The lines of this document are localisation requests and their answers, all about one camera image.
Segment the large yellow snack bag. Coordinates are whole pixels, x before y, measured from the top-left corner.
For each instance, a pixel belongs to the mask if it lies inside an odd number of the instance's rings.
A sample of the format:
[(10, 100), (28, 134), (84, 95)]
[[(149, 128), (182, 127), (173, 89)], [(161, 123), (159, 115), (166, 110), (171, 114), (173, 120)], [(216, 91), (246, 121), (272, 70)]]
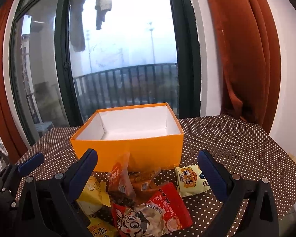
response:
[(111, 200), (106, 192), (106, 182), (99, 182), (94, 176), (90, 176), (76, 201), (82, 211), (90, 217), (95, 217), (95, 213), (103, 206), (110, 208)]

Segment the yellow cartoon crisp packet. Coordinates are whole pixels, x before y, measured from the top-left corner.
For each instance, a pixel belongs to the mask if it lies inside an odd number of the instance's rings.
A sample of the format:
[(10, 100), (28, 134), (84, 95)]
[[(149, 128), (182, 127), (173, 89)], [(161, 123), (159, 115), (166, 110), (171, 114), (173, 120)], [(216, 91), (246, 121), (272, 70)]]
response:
[(98, 217), (90, 218), (88, 229), (95, 237), (117, 236), (117, 229)]

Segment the clear orange snack packet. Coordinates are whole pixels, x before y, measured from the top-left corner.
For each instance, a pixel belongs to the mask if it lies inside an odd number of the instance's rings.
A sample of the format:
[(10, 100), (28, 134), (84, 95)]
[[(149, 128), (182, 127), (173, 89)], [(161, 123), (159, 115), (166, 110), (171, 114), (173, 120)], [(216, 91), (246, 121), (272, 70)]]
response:
[(125, 153), (117, 159), (112, 170), (107, 174), (108, 192), (110, 194), (135, 198), (136, 194), (128, 173), (130, 153)]

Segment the red cartoon face snack bag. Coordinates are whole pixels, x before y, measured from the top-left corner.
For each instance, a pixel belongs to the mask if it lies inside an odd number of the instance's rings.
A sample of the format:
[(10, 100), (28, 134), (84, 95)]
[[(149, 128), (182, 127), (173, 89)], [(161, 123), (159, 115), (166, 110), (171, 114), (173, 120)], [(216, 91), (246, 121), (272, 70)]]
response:
[(171, 182), (134, 208), (112, 204), (112, 216), (121, 236), (162, 236), (192, 225), (190, 213)]

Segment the left rust orange curtain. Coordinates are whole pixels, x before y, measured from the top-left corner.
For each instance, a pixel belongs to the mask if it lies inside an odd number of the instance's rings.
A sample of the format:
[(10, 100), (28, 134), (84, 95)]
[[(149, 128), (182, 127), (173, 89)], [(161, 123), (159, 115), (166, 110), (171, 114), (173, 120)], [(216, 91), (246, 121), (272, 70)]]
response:
[(0, 137), (8, 152), (8, 158), (15, 164), (27, 151), (19, 134), (7, 100), (3, 72), (4, 34), (9, 12), (14, 0), (6, 0), (0, 8)]

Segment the rust orange curtain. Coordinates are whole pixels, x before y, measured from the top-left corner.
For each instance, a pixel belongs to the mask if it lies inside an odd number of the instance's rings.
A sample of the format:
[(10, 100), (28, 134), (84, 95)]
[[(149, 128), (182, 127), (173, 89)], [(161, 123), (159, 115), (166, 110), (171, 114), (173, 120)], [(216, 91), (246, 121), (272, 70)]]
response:
[(267, 133), (280, 93), (279, 38), (267, 0), (207, 0), (222, 68), (221, 113)]
[(8, 152), (8, 158), (15, 164), (27, 151), (19, 134), (7, 100), (3, 72), (4, 34), (9, 12), (14, 0), (6, 0), (0, 8), (0, 137)]

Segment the small yellow snack packet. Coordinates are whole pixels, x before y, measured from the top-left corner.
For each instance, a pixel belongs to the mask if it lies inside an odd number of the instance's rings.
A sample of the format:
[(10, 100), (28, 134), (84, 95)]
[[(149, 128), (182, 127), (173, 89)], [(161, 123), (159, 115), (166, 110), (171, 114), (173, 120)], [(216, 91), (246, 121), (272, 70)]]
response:
[(197, 164), (176, 167), (175, 172), (180, 197), (197, 195), (210, 190), (210, 185)]

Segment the orange wrapped snack packet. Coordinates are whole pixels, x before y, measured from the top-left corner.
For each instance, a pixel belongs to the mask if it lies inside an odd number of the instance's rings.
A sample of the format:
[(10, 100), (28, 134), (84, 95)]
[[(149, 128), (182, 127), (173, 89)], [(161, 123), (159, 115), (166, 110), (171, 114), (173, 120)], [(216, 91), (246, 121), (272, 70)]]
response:
[(155, 177), (161, 172), (160, 168), (132, 174), (129, 179), (137, 198), (149, 199), (156, 191)]

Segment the orange cardboard box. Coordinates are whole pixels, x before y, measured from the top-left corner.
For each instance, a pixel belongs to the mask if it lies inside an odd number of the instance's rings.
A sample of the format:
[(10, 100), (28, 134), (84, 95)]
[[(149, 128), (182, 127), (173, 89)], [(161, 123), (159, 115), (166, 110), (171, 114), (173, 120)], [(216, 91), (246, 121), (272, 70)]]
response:
[(97, 110), (70, 138), (77, 158), (97, 152), (95, 172), (110, 172), (129, 154), (129, 172), (179, 166), (184, 133), (168, 103)]

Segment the black balcony railing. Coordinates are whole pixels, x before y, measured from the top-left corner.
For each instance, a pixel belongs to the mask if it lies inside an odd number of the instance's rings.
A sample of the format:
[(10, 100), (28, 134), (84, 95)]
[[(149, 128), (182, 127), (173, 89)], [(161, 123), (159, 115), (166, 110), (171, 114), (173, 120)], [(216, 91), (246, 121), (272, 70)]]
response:
[(179, 77), (176, 63), (121, 67), (74, 78), (83, 121), (98, 109), (168, 103), (179, 115)]

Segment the hanging grey garment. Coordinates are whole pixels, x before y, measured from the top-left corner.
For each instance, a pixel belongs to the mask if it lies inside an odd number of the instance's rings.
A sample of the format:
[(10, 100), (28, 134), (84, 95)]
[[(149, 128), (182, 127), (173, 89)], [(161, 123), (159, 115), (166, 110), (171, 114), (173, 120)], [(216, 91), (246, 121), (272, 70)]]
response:
[(71, 0), (69, 16), (69, 36), (74, 52), (85, 50), (82, 12), (85, 0)]

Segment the hanging beige garment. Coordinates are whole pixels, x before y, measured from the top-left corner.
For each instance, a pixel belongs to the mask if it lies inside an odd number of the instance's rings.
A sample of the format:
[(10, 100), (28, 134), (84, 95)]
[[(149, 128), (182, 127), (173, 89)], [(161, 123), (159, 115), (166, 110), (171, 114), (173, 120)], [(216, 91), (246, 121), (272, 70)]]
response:
[(96, 16), (96, 29), (101, 30), (102, 23), (105, 21), (105, 15), (112, 9), (112, 0), (96, 0), (95, 10)]

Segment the right rust orange curtain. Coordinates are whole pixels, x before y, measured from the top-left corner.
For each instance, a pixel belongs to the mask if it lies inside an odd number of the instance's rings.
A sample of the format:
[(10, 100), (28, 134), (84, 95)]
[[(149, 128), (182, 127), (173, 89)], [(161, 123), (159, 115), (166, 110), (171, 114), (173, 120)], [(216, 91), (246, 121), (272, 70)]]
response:
[(280, 93), (279, 38), (267, 0), (207, 0), (222, 68), (221, 113), (267, 133)]

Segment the dark green window frame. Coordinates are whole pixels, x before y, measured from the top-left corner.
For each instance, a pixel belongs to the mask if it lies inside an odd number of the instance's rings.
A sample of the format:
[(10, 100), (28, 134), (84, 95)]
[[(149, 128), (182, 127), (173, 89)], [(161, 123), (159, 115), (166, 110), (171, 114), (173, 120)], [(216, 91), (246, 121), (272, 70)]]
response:
[(85, 50), (69, 36), (71, 0), (20, 0), (13, 19), (9, 72), (29, 144), (54, 127), (81, 126), (74, 78), (121, 67), (176, 63), (180, 119), (200, 114), (201, 69), (191, 0), (112, 0), (101, 30), (96, 0), (85, 0)]

